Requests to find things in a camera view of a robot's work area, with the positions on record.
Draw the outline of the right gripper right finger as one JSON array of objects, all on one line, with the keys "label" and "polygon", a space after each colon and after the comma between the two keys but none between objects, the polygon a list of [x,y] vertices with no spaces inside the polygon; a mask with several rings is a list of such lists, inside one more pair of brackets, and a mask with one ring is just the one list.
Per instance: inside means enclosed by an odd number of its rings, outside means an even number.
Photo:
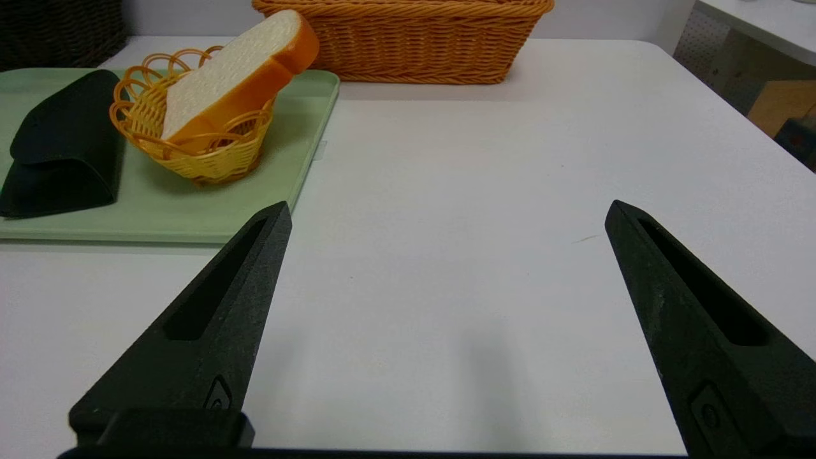
[{"label": "right gripper right finger", "polygon": [[604,227],[688,455],[813,458],[813,358],[645,211]]}]

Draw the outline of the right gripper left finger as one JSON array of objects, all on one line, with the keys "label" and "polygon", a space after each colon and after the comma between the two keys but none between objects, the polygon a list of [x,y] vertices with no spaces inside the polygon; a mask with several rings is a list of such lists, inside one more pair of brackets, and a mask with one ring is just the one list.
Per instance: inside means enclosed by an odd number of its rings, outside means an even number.
[{"label": "right gripper left finger", "polygon": [[261,209],[69,411],[78,448],[248,448],[242,412],[292,230]]}]

